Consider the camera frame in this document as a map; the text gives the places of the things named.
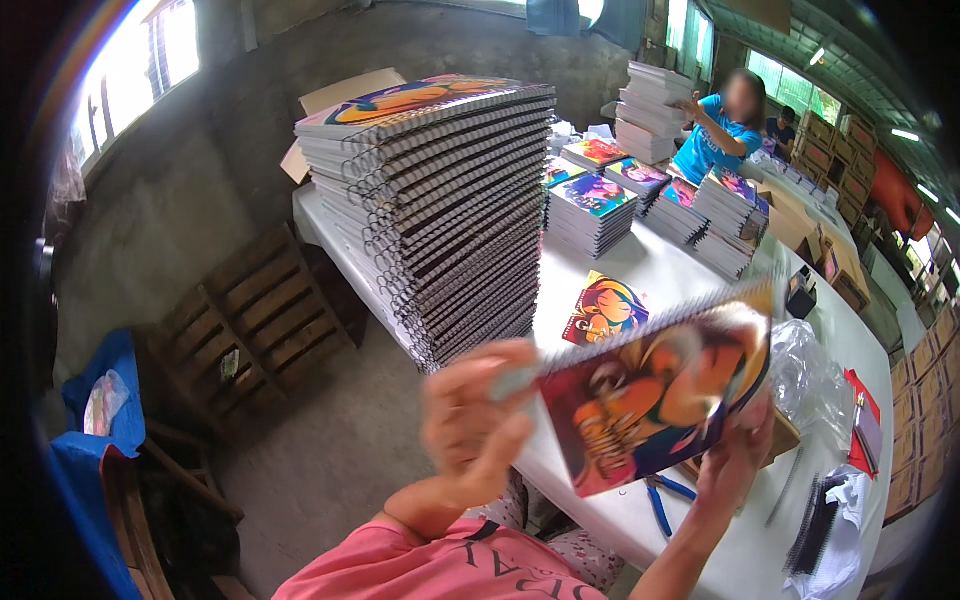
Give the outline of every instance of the ceiling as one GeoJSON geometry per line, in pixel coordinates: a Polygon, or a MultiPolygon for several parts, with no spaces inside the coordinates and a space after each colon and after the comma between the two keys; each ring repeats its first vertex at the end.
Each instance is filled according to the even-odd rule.
{"type": "Polygon", "coordinates": [[[934,146],[939,116],[915,98],[916,82],[884,43],[871,17],[847,0],[793,0],[790,35],[761,25],[718,0],[701,3],[712,13],[719,35],[739,39],[779,60],[820,86],[851,111],[876,125],[880,146],[908,178],[937,194],[942,201],[960,208],[940,154],[934,146]],[[823,64],[809,65],[814,53],[826,49],[823,64]],[[896,128],[921,137],[913,142],[890,134],[896,128]]]}

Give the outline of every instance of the blue t-shirt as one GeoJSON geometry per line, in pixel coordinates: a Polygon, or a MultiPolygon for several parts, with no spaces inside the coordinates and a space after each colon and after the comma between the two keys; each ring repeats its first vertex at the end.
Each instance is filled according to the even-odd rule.
{"type": "Polygon", "coordinates": [[[722,107],[720,94],[707,96],[700,103],[704,105],[704,112],[708,117],[716,121],[733,139],[740,139],[747,145],[747,154],[744,156],[728,155],[717,147],[707,130],[698,125],[677,152],[677,155],[673,157],[674,164],[680,168],[684,177],[697,185],[700,185],[700,182],[704,180],[714,164],[736,172],[743,164],[743,159],[759,150],[763,144],[763,137],[760,132],[748,130],[746,126],[734,123],[727,118],[727,115],[720,113],[722,107]]]}

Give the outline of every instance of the red paper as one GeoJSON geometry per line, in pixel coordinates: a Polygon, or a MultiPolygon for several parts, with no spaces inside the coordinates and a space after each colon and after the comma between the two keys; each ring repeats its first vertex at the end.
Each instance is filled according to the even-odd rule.
{"type": "MultiPolygon", "coordinates": [[[[870,395],[870,391],[867,390],[867,387],[863,385],[863,382],[860,381],[860,378],[856,376],[856,371],[844,369],[843,374],[845,377],[847,377],[847,381],[849,381],[853,386],[853,397],[857,398],[862,393],[867,398],[867,404],[870,405],[870,410],[874,412],[876,422],[880,422],[880,407],[876,405],[874,397],[870,395]]],[[[850,443],[850,456],[848,457],[848,462],[854,467],[857,467],[870,475],[871,479],[880,473],[880,471],[875,473],[870,472],[870,467],[867,464],[867,456],[864,454],[863,446],[860,445],[860,440],[856,437],[856,434],[853,434],[853,439],[850,443]]]]}

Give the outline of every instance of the white tablecloth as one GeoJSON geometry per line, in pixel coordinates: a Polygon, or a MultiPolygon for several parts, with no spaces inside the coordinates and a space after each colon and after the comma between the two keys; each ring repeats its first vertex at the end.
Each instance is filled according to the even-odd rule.
{"type": "MultiPolygon", "coordinates": [[[[294,197],[294,218],[305,239],[315,236],[330,254],[347,279],[388,330],[389,320],[371,303],[369,286],[363,281],[344,253],[339,236],[321,218],[319,196],[311,186],[302,188],[294,197]]],[[[767,238],[757,254],[755,265],[789,262],[793,270],[801,267],[801,259],[772,237],[767,238]]],[[[534,318],[534,338],[543,351],[563,348],[563,328],[579,297],[580,290],[593,269],[616,277],[638,291],[649,295],[653,312],[683,300],[696,298],[723,285],[720,276],[683,250],[661,240],[643,226],[634,224],[628,236],[600,260],[586,256],[562,244],[547,241],[540,264],[540,296],[534,318]]],[[[820,342],[839,364],[855,369],[879,404],[884,447],[880,457],[881,474],[868,486],[863,539],[863,563],[860,575],[839,594],[838,598],[856,597],[867,576],[867,569],[876,549],[883,522],[883,513],[890,487],[893,449],[893,394],[887,357],[866,325],[839,296],[818,277],[820,290],[817,307],[807,318],[820,342]]],[[[535,402],[531,414],[537,430],[524,449],[516,467],[534,486],[590,530],[602,543],[637,567],[645,568],[663,551],[667,539],[657,524],[643,482],[635,482],[618,490],[578,498],[573,492],[560,447],[542,401],[535,402]]],[[[796,450],[784,454],[762,471],[740,516],[736,517],[720,547],[710,558],[700,579],[695,598],[769,598],[791,597],[781,592],[786,554],[800,529],[810,483],[816,472],[828,473],[845,461],[831,453],[816,439],[805,444],[804,458],[794,483],[777,519],[770,529],[763,524],[770,515],[780,490],[793,464],[796,450]]],[[[664,472],[684,480],[675,469],[664,472]]],[[[670,492],[661,494],[667,517],[674,529],[684,520],[689,502],[670,492]]]]}

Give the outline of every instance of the blue-handled pliers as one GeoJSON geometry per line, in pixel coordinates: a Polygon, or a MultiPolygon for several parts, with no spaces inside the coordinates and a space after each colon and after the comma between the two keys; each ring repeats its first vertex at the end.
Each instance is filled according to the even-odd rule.
{"type": "Polygon", "coordinates": [[[687,486],[679,484],[672,479],[667,479],[662,475],[650,475],[649,477],[645,477],[643,481],[647,484],[647,492],[650,494],[650,503],[653,504],[654,513],[657,515],[657,523],[660,524],[663,534],[670,538],[673,536],[673,530],[670,529],[670,523],[666,520],[666,512],[663,510],[663,501],[660,499],[660,492],[657,491],[657,485],[664,486],[668,490],[676,492],[690,500],[696,500],[697,493],[687,486]]]}

